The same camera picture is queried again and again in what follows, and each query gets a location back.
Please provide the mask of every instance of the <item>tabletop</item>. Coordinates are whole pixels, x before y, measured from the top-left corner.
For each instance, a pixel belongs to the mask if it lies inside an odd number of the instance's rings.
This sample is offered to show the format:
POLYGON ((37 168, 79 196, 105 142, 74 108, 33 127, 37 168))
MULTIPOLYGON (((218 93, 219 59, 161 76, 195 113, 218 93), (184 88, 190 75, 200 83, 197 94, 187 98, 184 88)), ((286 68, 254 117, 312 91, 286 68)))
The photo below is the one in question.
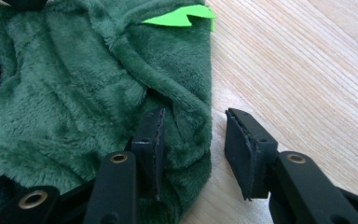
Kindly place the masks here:
POLYGON ((224 156, 225 110, 252 114, 279 142, 358 194, 358 0, 208 0, 213 169, 182 223, 272 223, 245 201, 224 156))

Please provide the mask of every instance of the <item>green towel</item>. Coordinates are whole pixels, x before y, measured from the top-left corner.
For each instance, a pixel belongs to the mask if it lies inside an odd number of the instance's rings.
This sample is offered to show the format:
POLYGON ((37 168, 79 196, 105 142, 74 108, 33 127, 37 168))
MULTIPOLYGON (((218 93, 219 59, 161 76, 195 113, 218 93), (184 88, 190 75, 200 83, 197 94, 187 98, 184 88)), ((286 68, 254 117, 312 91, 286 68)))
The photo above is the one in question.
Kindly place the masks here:
POLYGON ((61 193, 123 150, 146 111, 165 107, 161 202, 142 223, 177 223, 211 172, 211 21, 142 21, 199 0, 54 1, 0 6, 0 175, 61 193))

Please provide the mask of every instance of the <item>wooden table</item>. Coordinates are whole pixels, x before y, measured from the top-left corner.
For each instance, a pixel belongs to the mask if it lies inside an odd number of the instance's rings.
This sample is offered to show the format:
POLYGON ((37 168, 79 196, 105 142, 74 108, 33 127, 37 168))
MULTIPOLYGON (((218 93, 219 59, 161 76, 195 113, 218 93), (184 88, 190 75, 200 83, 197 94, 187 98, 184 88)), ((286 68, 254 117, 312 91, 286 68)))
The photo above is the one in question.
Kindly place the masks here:
POLYGON ((213 170, 183 223, 272 223, 268 200, 245 202, 224 157, 229 107, 358 194, 358 0, 207 3, 217 15, 213 170))

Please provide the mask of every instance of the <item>fleece blanket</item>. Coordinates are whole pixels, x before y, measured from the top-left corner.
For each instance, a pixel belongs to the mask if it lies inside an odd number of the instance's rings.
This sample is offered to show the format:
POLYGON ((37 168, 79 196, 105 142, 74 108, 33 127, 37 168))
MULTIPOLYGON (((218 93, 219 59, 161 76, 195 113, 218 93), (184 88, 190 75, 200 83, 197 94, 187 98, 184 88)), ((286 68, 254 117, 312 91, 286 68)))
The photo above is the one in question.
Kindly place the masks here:
POLYGON ((210 176, 211 21, 144 23, 201 0, 0 6, 0 180, 65 193, 123 150, 142 115, 166 108, 160 202, 142 223, 177 223, 210 176))

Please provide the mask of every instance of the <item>lime green tag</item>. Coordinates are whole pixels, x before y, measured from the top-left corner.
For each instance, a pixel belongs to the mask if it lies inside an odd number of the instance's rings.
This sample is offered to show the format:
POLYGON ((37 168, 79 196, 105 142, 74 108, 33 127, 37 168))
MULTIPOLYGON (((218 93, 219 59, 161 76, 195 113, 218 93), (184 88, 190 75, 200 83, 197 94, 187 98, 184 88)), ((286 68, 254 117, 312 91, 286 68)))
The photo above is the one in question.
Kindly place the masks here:
POLYGON ((211 30, 214 31, 214 18, 215 15, 212 13, 211 9, 203 5, 195 5, 189 7, 179 7, 178 9, 164 14, 162 16, 157 16, 148 20, 143 21, 143 23, 163 25, 163 26, 179 26, 187 27, 191 26, 191 22, 188 20, 187 16, 201 17, 205 19, 211 19, 211 30))

